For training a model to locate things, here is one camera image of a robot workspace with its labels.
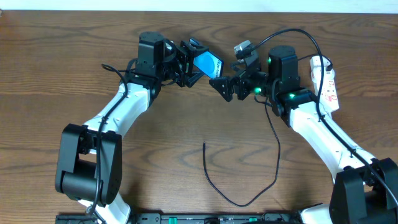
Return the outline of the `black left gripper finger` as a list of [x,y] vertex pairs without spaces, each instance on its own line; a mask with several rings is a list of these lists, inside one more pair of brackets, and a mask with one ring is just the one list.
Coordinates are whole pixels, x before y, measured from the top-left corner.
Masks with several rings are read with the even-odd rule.
[[187,52],[188,59],[193,60],[195,57],[207,52],[209,48],[204,46],[196,39],[182,40],[180,46]]
[[194,71],[191,77],[188,77],[186,80],[186,86],[192,87],[196,82],[203,76],[203,72],[201,71]]

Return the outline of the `blue Samsung Galaxy smartphone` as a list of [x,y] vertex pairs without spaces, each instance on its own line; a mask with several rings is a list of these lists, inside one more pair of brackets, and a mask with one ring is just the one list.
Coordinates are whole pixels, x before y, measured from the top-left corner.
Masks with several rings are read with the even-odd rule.
[[223,72],[224,61],[194,38],[190,38],[189,44],[199,49],[194,53],[193,65],[197,70],[194,70],[193,73],[195,75],[206,75],[210,79],[220,77]]

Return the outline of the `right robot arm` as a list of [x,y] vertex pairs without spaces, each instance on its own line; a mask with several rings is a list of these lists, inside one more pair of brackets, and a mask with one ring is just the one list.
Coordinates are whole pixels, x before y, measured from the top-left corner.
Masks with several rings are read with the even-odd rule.
[[300,84],[295,49],[280,45],[269,51],[268,71],[262,72],[256,52],[240,59],[244,65],[233,77],[217,77],[210,85],[227,101],[254,93],[265,106],[299,133],[325,163],[333,179],[330,203],[312,205],[292,217],[301,223],[396,223],[397,164],[376,159],[357,145],[331,118],[336,110],[333,76],[321,75],[328,60],[310,61],[314,88]]

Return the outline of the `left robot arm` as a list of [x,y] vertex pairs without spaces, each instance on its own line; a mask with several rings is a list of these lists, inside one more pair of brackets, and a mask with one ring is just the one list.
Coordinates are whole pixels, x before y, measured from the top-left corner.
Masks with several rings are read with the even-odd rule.
[[138,56],[118,70],[114,98],[82,125],[62,131],[55,190],[86,207],[83,215],[58,215],[56,223],[127,223],[131,208],[119,194],[122,180],[122,140],[137,117],[157,98],[162,86],[191,87],[202,76],[194,60],[208,47],[194,38],[179,45],[159,32],[139,36]]

